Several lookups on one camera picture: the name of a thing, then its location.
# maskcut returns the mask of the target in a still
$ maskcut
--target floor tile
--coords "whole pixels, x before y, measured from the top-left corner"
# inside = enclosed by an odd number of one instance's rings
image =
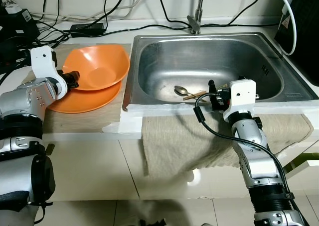
[[[305,190],[307,198],[319,219],[319,191],[318,190]]]
[[[309,225],[319,225],[319,220],[318,217],[315,214],[315,207],[313,207],[307,196],[296,196],[295,198],[295,202],[298,206],[298,208],[300,209],[301,213],[303,214],[303,216],[306,218],[307,222],[309,223]]]
[[[137,225],[138,219],[155,223],[165,219],[168,226],[216,226],[211,200],[131,200],[118,201],[115,225]]]
[[[46,208],[41,226],[112,226],[116,201],[57,201]],[[42,217],[38,211],[36,220]]]
[[[244,177],[238,168],[231,166],[200,169],[202,178],[209,182],[212,198],[248,197]]]
[[[250,198],[214,199],[218,226],[254,226],[254,209]]]
[[[117,140],[57,142],[51,201],[138,199]]]
[[[211,196],[209,182],[200,180],[189,184],[193,172],[170,180],[153,179],[147,175],[147,165],[141,140],[120,140],[140,199],[196,199]]]

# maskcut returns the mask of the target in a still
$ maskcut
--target cloth towel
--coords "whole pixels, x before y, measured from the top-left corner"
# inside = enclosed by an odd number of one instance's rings
[[[314,128],[302,114],[257,115],[263,123],[270,150],[274,154],[305,140]],[[206,114],[206,123],[215,131],[232,136],[231,126],[220,113]],[[171,179],[186,171],[214,167],[239,167],[233,141],[206,130],[195,115],[143,118],[142,139],[149,176]]]

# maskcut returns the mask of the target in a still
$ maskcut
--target orange plate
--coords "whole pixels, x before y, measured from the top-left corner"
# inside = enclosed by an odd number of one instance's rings
[[[72,89],[65,97],[57,100],[48,108],[58,113],[89,112],[111,102],[119,93],[121,86],[122,82],[98,91]]]
[[[62,68],[64,73],[79,71],[78,90],[108,88],[128,73],[130,60],[124,48],[118,44],[95,45],[74,49]]]

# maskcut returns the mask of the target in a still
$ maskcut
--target sink basin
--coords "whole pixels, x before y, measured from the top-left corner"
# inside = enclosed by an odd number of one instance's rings
[[[258,101],[318,99],[261,33],[136,36],[123,109],[179,104],[175,85],[197,93],[211,79],[221,86],[242,77],[257,83]]]

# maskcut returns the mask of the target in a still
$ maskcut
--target wooden cutting board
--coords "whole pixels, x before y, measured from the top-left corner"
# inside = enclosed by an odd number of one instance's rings
[[[91,46],[92,44],[62,44],[54,51],[58,61],[57,69],[61,69],[68,54],[76,48]],[[121,44],[128,55],[131,53],[130,44]],[[34,79],[34,73],[29,72],[23,83]],[[87,113],[57,113],[46,110],[43,123],[43,133],[70,132],[102,132],[102,128],[120,121],[122,100],[126,86],[126,77],[122,80],[122,87],[116,98],[106,106]]]

